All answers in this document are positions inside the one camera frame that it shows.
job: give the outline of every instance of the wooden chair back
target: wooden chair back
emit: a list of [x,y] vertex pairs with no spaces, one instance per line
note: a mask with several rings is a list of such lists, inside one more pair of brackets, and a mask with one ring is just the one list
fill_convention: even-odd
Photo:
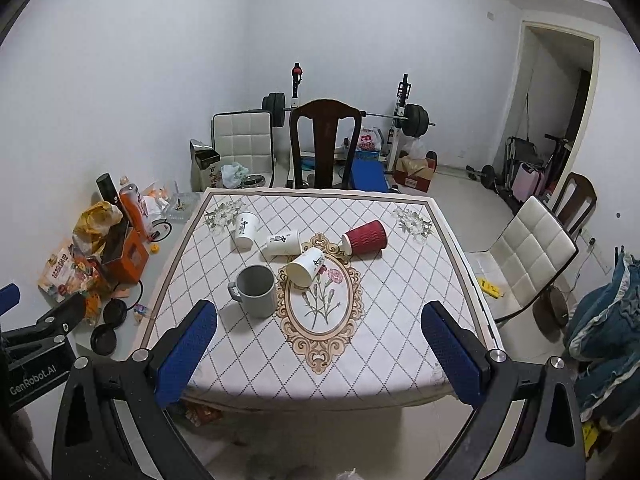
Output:
[[[562,202],[564,202],[563,198],[566,194],[566,190],[569,187],[569,184],[572,182],[575,183],[574,192],[571,193],[569,200],[566,202],[562,210],[558,212],[560,205],[562,204]],[[569,173],[569,176],[564,181],[564,186],[562,186],[562,190],[560,191],[558,200],[556,200],[556,203],[551,209],[551,212],[556,215],[559,222],[564,226],[567,232],[570,235],[573,235],[583,224],[591,211],[593,211],[593,209],[596,207],[597,199],[598,197],[596,196],[596,190],[593,189],[593,184],[589,181],[588,178],[581,174]],[[569,227],[569,225],[572,224],[572,220],[576,216],[578,211],[580,211],[584,204],[589,200],[590,203],[587,206],[587,209],[585,209],[582,215],[580,215],[580,218],[578,218],[577,221],[575,221],[574,224]]]
[[316,154],[314,187],[317,189],[334,186],[335,138],[338,134],[338,121],[348,117],[354,119],[353,135],[351,136],[341,184],[342,189],[347,189],[358,136],[362,127],[360,111],[333,99],[318,99],[291,111],[289,132],[291,135],[291,155],[293,157],[294,186],[296,189],[302,188],[302,159],[300,156],[300,139],[298,138],[298,120],[300,117],[306,117],[313,121],[314,152]]

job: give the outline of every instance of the door frame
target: door frame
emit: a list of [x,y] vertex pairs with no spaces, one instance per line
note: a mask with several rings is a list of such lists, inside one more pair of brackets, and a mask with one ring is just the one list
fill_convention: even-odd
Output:
[[561,27],[559,25],[553,25],[551,23],[544,22],[530,22],[527,20],[522,21],[522,26],[520,27],[520,39],[518,42],[518,53],[516,55],[516,68],[513,73],[513,78],[511,81],[511,87],[509,92],[509,97],[507,100],[507,105],[505,106],[502,121],[501,121],[501,129],[500,129],[500,137],[497,139],[495,143],[494,150],[492,150],[493,156],[492,160],[489,164],[493,163],[497,150],[500,148],[500,144],[502,142],[502,138],[504,137],[504,130],[507,126],[507,119],[511,112],[511,108],[513,107],[513,99],[515,97],[516,85],[518,83],[518,78],[520,76],[520,68],[522,66],[522,56],[524,51],[524,36],[527,28],[545,28],[547,30],[555,30],[556,32],[564,32],[565,34],[572,34],[574,36],[578,36],[580,38],[585,38],[586,40],[593,41],[593,63],[591,65],[591,82],[589,84],[589,92],[587,94],[587,102],[584,105],[584,113],[582,114],[582,120],[580,121],[580,127],[578,128],[578,133],[575,137],[574,146],[572,147],[571,153],[569,155],[569,159],[562,171],[562,175],[560,180],[558,181],[558,185],[551,196],[548,206],[552,207],[553,204],[558,199],[558,195],[560,194],[560,190],[566,181],[567,176],[571,173],[572,167],[575,162],[575,158],[577,156],[578,150],[580,150],[580,146],[582,145],[582,140],[584,139],[584,134],[587,130],[587,125],[589,123],[589,118],[591,116],[591,108],[593,107],[593,99],[596,93],[596,86],[598,84],[598,69],[600,67],[600,37],[594,36],[588,32],[583,32],[581,30],[576,30],[574,28]]

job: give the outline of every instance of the white tablecloth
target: white tablecloth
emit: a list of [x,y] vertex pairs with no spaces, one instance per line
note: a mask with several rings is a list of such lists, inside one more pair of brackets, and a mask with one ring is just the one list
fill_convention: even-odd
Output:
[[[233,243],[234,224],[226,225],[238,210],[262,222],[258,243],[245,252]],[[375,219],[385,227],[388,247],[345,257],[335,245],[340,236]],[[304,296],[287,286],[281,272],[287,258],[265,256],[260,246],[267,235],[288,229],[329,254],[319,288]],[[251,264],[270,266],[278,278],[279,308],[267,320],[247,316],[229,298],[228,282]],[[487,348],[500,347],[464,254],[429,198],[207,190],[156,286],[152,320],[143,321],[139,342],[152,348],[200,299],[216,305],[218,329],[185,397],[229,409],[357,410],[421,404],[449,393],[420,330],[422,306],[432,300]],[[318,301],[324,310],[317,310]]]

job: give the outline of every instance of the pink suitcase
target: pink suitcase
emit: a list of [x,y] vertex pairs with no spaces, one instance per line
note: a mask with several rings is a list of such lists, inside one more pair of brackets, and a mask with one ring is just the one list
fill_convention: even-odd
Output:
[[544,178],[542,171],[523,162],[513,181],[511,192],[517,200],[526,202],[530,196],[542,191],[540,188],[544,185]]

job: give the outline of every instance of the mug handle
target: mug handle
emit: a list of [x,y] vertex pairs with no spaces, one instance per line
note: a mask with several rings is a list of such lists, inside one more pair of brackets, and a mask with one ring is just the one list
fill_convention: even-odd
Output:
[[226,288],[228,288],[229,290],[229,295],[231,296],[232,300],[237,301],[238,303],[242,303],[242,298],[240,298],[240,294],[239,294],[239,290],[238,287],[236,286],[236,282],[231,282],[229,283]]

